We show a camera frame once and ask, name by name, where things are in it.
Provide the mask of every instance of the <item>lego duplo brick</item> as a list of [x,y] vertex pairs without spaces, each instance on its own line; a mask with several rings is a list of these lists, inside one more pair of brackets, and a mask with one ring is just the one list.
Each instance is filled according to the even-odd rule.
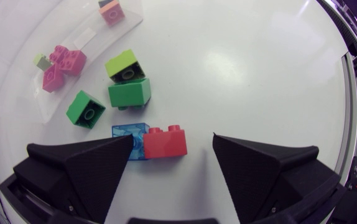
[[54,47],[54,52],[50,54],[49,59],[53,63],[60,63],[62,59],[64,58],[65,52],[67,52],[68,49],[64,46],[57,45]]
[[96,98],[81,90],[69,106],[67,116],[74,125],[91,129],[104,110],[105,107]]
[[106,4],[110,3],[112,0],[98,0],[98,5],[100,8],[104,7]]
[[57,63],[49,67],[43,74],[43,89],[51,93],[64,85],[64,77]]
[[52,66],[51,61],[47,59],[47,57],[42,53],[39,53],[35,56],[34,64],[43,72]]
[[83,70],[86,55],[81,50],[69,50],[64,53],[60,69],[64,74],[77,76]]
[[187,155],[184,130],[179,125],[171,125],[165,132],[150,128],[149,133],[144,134],[144,154],[146,159]]
[[109,26],[113,26],[124,18],[123,10],[118,1],[111,1],[99,9],[101,16]]
[[112,107],[125,110],[128,106],[142,107],[151,97],[151,85],[148,78],[116,83],[108,88]]
[[124,124],[112,126],[112,137],[133,135],[133,150],[130,161],[145,160],[143,135],[148,133],[149,125],[146,123]]
[[125,50],[105,63],[105,69],[112,81],[119,83],[145,77],[136,56],[131,49]]

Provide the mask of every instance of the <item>toy brick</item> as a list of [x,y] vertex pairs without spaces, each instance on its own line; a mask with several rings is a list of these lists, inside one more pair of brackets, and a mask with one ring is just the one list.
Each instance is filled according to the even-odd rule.
[[49,58],[50,61],[54,63],[60,63],[61,60],[64,58],[65,52],[67,52],[68,49],[64,46],[57,45],[54,47],[54,52],[50,54]]
[[112,81],[119,83],[144,78],[145,74],[131,49],[125,50],[105,63],[105,69]]
[[64,53],[60,69],[67,75],[77,76],[85,66],[86,55],[81,50],[69,50]]
[[125,124],[112,126],[112,137],[133,135],[133,150],[130,153],[130,161],[145,160],[143,135],[148,133],[149,126],[146,123]]
[[106,4],[110,3],[112,0],[98,0],[100,8],[104,7]]
[[43,89],[51,93],[64,85],[64,77],[58,64],[52,65],[43,74]]
[[108,88],[112,107],[125,110],[128,106],[142,108],[151,97],[151,86],[148,78],[116,83]]
[[74,125],[91,129],[104,110],[105,107],[97,99],[81,90],[69,106],[67,116]]
[[52,66],[51,61],[47,59],[46,56],[42,53],[39,53],[35,56],[34,64],[43,72]]
[[179,125],[169,126],[169,131],[150,128],[144,134],[144,154],[146,159],[187,155],[184,130]]
[[99,9],[99,12],[109,26],[115,25],[124,18],[121,5],[118,1],[107,3],[104,7]]

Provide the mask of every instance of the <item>white table surface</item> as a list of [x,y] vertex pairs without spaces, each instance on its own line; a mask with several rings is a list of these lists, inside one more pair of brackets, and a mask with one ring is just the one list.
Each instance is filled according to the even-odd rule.
[[[343,135],[346,45],[313,0],[144,1],[144,21],[82,74],[47,124],[0,118],[0,183],[27,157],[26,145],[111,136],[111,126],[145,122],[185,130],[188,155],[129,161],[106,223],[130,217],[215,217],[239,223],[212,148],[213,132],[283,146],[316,145],[335,168]],[[144,110],[109,103],[104,63],[133,49],[151,80]],[[105,106],[92,130],[65,112],[84,90]],[[2,196],[12,223],[23,220]]]

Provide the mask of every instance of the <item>black plastic part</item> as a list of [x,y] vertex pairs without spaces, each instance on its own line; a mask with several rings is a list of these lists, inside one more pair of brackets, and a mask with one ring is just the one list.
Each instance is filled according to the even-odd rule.
[[54,210],[103,223],[132,147],[131,135],[61,146],[29,144],[29,158],[0,189],[29,223],[46,223]]
[[162,221],[162,220],[145,220],[140,218],[131,218],[127,224],[218,224],[214,218],[203,220],[187,220],[187,221]]
[[[340,177],[317,161],[316,146],[282,147],[215,135],[213,149],[240,223],[273,221],[268,216],[300,223],[343,188]],[[319,212],[328,215],[332,208]]]

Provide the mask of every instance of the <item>transparent plastic sheet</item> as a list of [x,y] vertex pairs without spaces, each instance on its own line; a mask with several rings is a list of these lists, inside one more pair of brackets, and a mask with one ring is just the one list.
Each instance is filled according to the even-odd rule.
[[[86,69],[96,58],[142,21],[140,0],[121,1],[121,5],[126,17],[111,27],[107,26],[99,14],[98,2],[95,0],[56,0],[48,7],[43,6],[44,11],[38,9],[36,15],[26,14],[22,19],[37,18],[39,14],[44,18],[23,24],[30,24],[28,27],[34,28],[32,32],[26,31],[27,38],[22,47],[16,47],[15,58],[11,53],[13,49],[7,50],[12,57],[0,57],[0,116],[47,122],[76,81],[82,75],[88,75]],[[25,38],[21,33],[19,37],[19,40]],[[0,38],[0,42],[3,41],[9,42],[6,38]],[[48,56],[58,44],[69,50],[82,50],[87,60],[78,77],[65,76],[64,86],[48,93],[42,89],[43,72],[32,61],[37,53]]]

